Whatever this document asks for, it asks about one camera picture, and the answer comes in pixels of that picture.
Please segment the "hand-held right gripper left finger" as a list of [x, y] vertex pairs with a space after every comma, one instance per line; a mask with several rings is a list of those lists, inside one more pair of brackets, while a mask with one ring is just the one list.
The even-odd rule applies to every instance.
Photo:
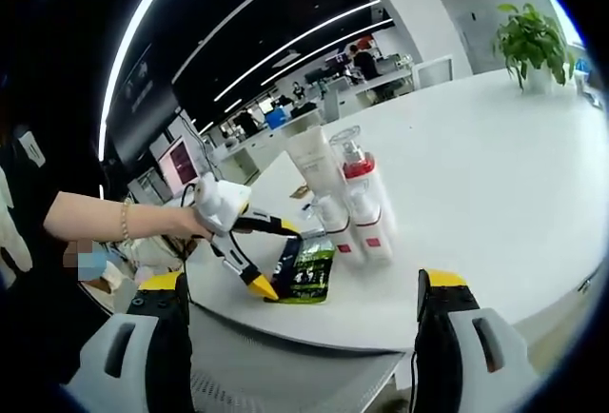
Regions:
[[142, 282], [87, 341], [67, 392], [87, 412], [192, 412], [187, 276]]

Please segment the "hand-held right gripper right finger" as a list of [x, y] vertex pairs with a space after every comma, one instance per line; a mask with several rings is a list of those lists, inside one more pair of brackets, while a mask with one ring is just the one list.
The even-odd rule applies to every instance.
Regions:
[[522, 335], [460, 275], [418, 272], [415, 412], [513, 412], [533, 388]]

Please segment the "person's left hand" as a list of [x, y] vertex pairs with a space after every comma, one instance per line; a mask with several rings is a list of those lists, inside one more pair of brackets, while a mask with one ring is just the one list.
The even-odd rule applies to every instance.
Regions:
[[184, 240], [206, 239], [210, 240], [213, 233], [203, 226], [193, 207], [173, 207], [168, 209], [168, 234]]

